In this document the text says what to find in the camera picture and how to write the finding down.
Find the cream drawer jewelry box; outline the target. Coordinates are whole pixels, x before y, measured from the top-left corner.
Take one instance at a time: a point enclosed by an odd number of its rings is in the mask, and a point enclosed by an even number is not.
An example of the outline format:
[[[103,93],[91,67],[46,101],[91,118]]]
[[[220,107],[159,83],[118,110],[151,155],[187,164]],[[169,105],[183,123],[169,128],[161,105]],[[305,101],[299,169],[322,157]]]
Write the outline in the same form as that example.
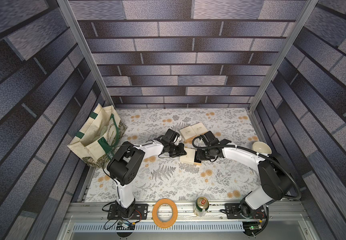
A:
[[[189,165],[196,165],[196,166],[202,165],[201,161],[197,160],[197,150],[190,149],[190,148],[184,148],[184,151],[187,154],[180,157],[181,163],[185,163],[185,164],[189,164]]]

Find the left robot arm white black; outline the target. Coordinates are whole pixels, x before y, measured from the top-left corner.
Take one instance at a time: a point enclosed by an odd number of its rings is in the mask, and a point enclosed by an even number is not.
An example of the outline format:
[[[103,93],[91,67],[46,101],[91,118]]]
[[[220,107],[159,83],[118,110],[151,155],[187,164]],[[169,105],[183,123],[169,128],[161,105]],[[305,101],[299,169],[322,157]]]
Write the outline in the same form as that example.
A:
[[[107,165],[110,177],[117,184],[117,204],[123,210],[128,210],[135,204],[131,183],[136,177],[144,159],[168,153],[171,158],[187,154],[181,143],[179,133],[168,129],[164,135],[149,140],[141,145],[124,142]]]

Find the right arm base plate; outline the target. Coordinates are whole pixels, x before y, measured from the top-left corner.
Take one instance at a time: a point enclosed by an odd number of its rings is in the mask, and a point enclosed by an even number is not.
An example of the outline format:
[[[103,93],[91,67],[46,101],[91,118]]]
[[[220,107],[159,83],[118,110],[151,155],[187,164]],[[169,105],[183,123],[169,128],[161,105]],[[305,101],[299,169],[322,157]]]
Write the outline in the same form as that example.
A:
[[[264,206],[259,207],[256,210],[251,209],[248,205],[240,203],[225,204],[223,213],[227,215],[228,219],[256,219],[263,220],[267,217]]]

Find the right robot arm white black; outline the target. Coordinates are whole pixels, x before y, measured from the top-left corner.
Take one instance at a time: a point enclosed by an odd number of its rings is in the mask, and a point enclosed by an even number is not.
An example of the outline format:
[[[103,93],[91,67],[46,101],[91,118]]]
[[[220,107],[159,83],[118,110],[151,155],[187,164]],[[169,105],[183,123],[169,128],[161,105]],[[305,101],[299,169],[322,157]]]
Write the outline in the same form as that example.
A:
[[[197,150],[199,161],[234,160],[259,174],[261,185],[240,202],[240,212],[245,216],[283,198],[301,199],[301,189],[288,167],[282,164],[280,154],[256,152],[226,139],[219,141],[211,131],[195,137],[192,146]]]

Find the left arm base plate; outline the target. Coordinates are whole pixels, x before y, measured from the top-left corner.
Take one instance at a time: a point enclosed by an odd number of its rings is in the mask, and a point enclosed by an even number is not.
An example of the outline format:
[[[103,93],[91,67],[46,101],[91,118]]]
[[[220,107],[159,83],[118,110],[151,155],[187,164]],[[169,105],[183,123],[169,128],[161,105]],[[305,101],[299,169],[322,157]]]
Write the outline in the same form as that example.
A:
[[[118,203],[110,205],[108,210],[108,220],[146,220],[148,216],[148,204],[131,204],[127,209]]]

